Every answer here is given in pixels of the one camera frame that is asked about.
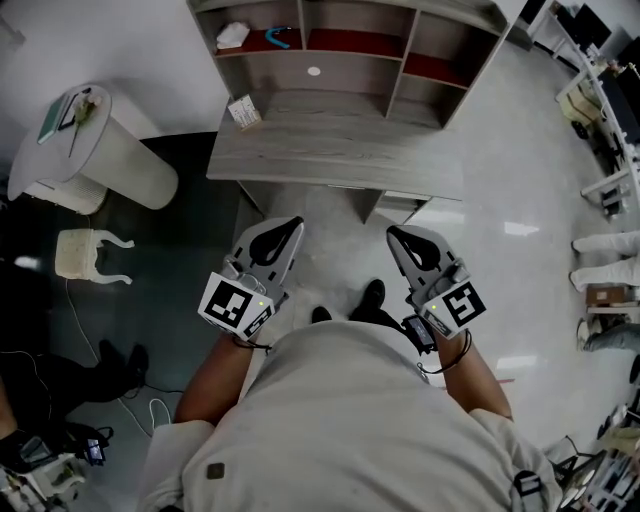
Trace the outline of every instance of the floor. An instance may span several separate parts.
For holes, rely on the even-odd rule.
[[[176,197],[164,209],[151,211],[110,193],[102,209],[91,216],[91,227],[135,242],[133,249],[107,243],[98,260],[104,274],[131,276],[131,286],[69,281],[78,317],[95,349],[105,338],[125,355],[134,344],[144,345],[150,358],[147,382],[165,390],[184,389],[218,337],[217,329],[198,316],[197,308],[209,273],[220,267],[231,249],[240,190],[235,183],[214,183],[204,177],[214,140],[215,134],[209,133],[146,141],[177,170]],[[14,256],[38,256],[40,270],[50,276],[52,352],[93,366],[91,351],[70,309],[65,282],[53,272],[58,232],[87,227],[88,218],[27,197],[12,203],[10,212],[14,222],[2,246],[12,247]],[[164,399],[173,409],[180,395],[144,388],[136,398],[124,400],[147,431],[151,431],[148,402],[153,397]],[[161,424],[165,414],[156,406]],[[73,510],[134,510],[148,438],[117,402],[84,404],[69,419],[115,431],[105,451],[105,465],[89,472],[89,485],[82,487]]]
[[[463,168],[465,198],[462,205],[434,202],[420,222],[445,235],[468,264],[488,308],[474,325],[474,341],[499,378],[515,379],[504,386],[523,434],[541,447],[570,434],[586,448],[597,426],[626,398],[633,356],[575,349],[585,308],[567,279],[577,264],[569,242],[610,227],[578,193],[599,170],[553,99],[569,78],[540,51],[505,45],[452,130],[425,135],[425,143],[450,148],[451,165]],[[154,149],[162,153],[162,141]],[[151,359],[149,383],[178,390],[216,338],[196,314],[207,275],[231,247],[236,215],[245,225],[251,217],[235,184],[206,180],[206,162],[201,167],[191,151],[181,156],[170,162],[181,185],[169,207],[151,212],[112,194],[92,218],[93,227],[135,241],[135,249],[109,249],[100,262],[105,273],[131,275],[133,285],[69,286],[92,343],[109,338],[125,353],[143,343]],[[38,227],[24,229],[41,240],[50,273],[57,231],[84,227],[87,219],[38,204]],[[390,222],[384,217],[362,225],[345,191],[295,185],[282,189],[271,214],[300,214],[307,232],[290,276],[293,298],[267,324],[265,339],[305,325],[317,304],[344,317],[373,277],[387,285],[388,311],[398,319],[408,312],[407,285],[386,247]],[[64,282],[52,278],[52,286],[52,350],[90,365]],[[146,429],[153,396],[171,408],[179,397],[144,389],[128,400]],[[90,472],[90,485],[74,509],[133,510],[148,439],[117,403],[85,404],[72,419],[116,431],[106,465]]]
[[[627,398],[634,357],[576,350],[584,295],[567,273],[611,258],[576,260],[570,248],[575,238],[611,230],[579,195],[601,171],[554,101],[570,79],[561,65],[507,44],[489,69],[453,130],[425,142],[451,148],[451,165],[464,172],[464,202],[436,200],[413,222],[440,232],[466,261],[488,309],[473,325],[474,341],[498,378],[510,381],[504,389],[522,433],[540,447],[568,434],[586,449]],[[307,233],[289,278],[293,298],[265,326],[264,341],[306,325],[318,304],[345,318],[374,277],[385,281],[385,308],[396,319],[411,312],[385,242],[392,223],[374,215],[362,225],[352,193],[287,185],[274,202],[271,216],[301,215]]]

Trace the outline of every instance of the black pants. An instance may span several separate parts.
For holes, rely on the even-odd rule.
[[[404,334],[407,333],[400,326],[398,322],[396,322],[391,315],[380,308],[363,308],[362,306],[358,306],[353,310],[349,320],[353,320],[354,322],[366,322],[368,324],[377,324],[384,325],[386,327],[391,327],[396,331]]]
[[[0,375],[22,430],[38,432],[50,421],[63,420],[84,402],[110,402],[131,388],[124,366],[99,363],[85,368],[51,354],[32,357],[0,354]]]

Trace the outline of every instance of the red shelf lining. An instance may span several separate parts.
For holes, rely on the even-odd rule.
[[[402,60],[402,39],[398,36],[316,28],[309,34],[309,50],[360,53]]]
[[[218,50],[216,57],[227,57],[231,55],[244,55],[247,53],[272,52],[272,51],[288,51],[302,50],[302,36],[300,29],[285,30],[274,37],[283,43],[287,43],[289,48],[281,48],[266,40],[266,30],[252,30],[244,40],[240,48],[227,48],[226,50]]]
[[[456,71],[453,62],[418,53],[408,55],[403,73],[444,82],[463,89],[468,89],[471,85],[469,80]]]

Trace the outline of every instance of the desk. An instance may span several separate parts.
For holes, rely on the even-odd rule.
[[[614,113],[613,108],[611,107],[611,103],[609,102],[609,99],[602,88],[602,82],[598,78],[599,73],[594,68],[593,63],[584,53],[582,53],[580,47],[573,41],[573,39],[571,39],[571,36],[567,33],[567,31],[551,11],[546,11],[546,19],[540,23],[538,28],[532,34],[532,40],[535,42],[536,35],[546,22],[553,23],[562,34],[561,40],[554,47],[553,58],[557,58],[560,50],[564,46],[568,45],[578,56],[582,65],[582,68],[578,75],[573,80],[571,80],[571,82],[569,82],[564,87],[564,89],[556,96],[556,100],[559,101],[564,94],[567,94],[579,82],[581,82],[585,78],[588,78],[591,81],[594,92],[596,93],[598,99],[602,104],[602,113],[604,114],[603,122],[607,127],[607,131],[615,134],[620,141],[620,145],[622,146],[622,156],[624,157],[624,160],[618,162],[620,170],[614,172],[611,176],[608,176],[598,181],[597,183],[594,183],[593,185],[589,185],[588,187],[583,188],[580,191],[580,195],[586,197],[589,194],[596,192],[606,186],[612,185],[613,183],[623,178],[628,178],[631,185],[631,195],[634,203],[632,208],[633,212],[629,213],[635,217],[634,219],[632,219],[632,224],[636,226],[634,229],[638,229],[640,228],[640,217],[637,213],[638,209],[640,209],[640,183],[638,182],[640,171],[638,169],[638,163],[635,161],[635,158],[637,157],[636,149],[633,145],[626,142],[627,134],[620,128],[620,124],[618,122],[616,114]]]
[[[73,97],[89,87],[101,103],[78,130],[72,151],[74,127],[38,144],[48,106],[31,127],[11,168],[9,200],[26,192],[90,214],[111,189],[153,210],[166,206],[178,188],[176,171],[111,117],[112,99],[105,89],[82,85],[67,94]]]
[[[293,90],[251,98],[262,122],[241,131],[225,113],[207,178],[238,181],[263,212],[278,183],[359,189],[363,220],[389,190],[408,201],[462,200],[462,169],[439,151],[442,136],[385,120],[375,97]]]

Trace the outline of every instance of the white pants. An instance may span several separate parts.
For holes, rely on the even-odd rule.
[[[621,256],[631,256],[628,260],[617,261],[602,267],[588,267],[573,273],[573,282],[579,289],[588,284],[624,283],[640,286],[640,231],[593,235],[573,242],[578,252],[615,251]]]

